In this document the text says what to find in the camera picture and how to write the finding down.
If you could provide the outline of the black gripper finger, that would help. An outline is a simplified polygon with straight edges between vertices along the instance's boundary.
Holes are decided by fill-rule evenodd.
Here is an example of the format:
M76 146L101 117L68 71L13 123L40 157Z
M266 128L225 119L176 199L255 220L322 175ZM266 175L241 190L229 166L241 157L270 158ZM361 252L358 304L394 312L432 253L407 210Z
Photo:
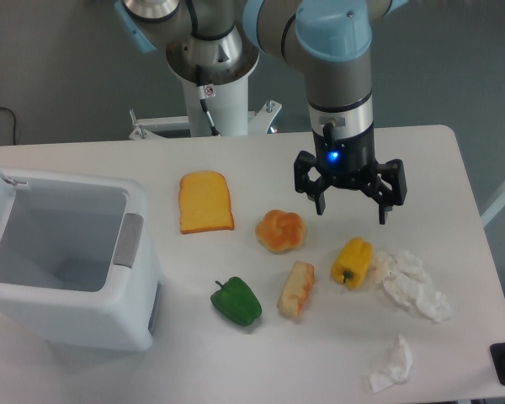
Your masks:
M294 161L295 191L306 194L315 203L316 213L323 215L326 208L324 192L331 184L322 175L311 180L309 173L313 168L316 168L316 157L308 151L300 151Z
M359 171L359 190L378 205L379 223L384 225L394 206L402 206L407 196L407 181L401 159L380 164L373 162Z

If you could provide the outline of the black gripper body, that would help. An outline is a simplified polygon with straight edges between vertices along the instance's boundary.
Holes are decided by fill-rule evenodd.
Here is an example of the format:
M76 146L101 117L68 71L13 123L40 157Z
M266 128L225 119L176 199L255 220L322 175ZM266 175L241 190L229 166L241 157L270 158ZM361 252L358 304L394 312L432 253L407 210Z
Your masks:
M361 189L377 177L374 125L348 138L338 138L337 127L327 123L322 133L314 133L316 170L340 189Z

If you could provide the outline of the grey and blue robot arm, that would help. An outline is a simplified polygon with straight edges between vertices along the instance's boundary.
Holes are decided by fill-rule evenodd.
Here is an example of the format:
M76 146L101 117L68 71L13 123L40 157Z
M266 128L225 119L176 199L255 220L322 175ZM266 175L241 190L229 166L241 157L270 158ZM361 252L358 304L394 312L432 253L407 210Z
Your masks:
M118 1L144 51L164 51L181 80L192 136L243 136L248 78L261 54L306 84L314 152L294 163L295 190L325 209L324 192L358 190L379 219L404 203L403 164L375 157L371 23L397 1Z

